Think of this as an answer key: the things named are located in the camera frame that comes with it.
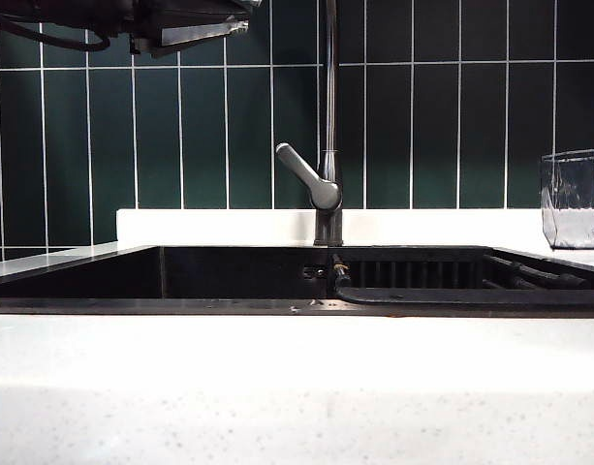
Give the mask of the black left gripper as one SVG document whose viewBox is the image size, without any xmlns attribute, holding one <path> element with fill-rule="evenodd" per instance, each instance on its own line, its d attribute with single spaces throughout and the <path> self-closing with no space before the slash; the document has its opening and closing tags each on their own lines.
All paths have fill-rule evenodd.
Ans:
<svg viewBox="0 0 594 465">
<path fill-rule="evenodd" d="M 199 0 L 202 11 L 253 11 L 262 0 Z M 245 33 L 250 15 L 191 15 L 190 1 L 134 1 L 128 30 L 132 54 L 164 57 L 197 43 Z"/>
</svg>

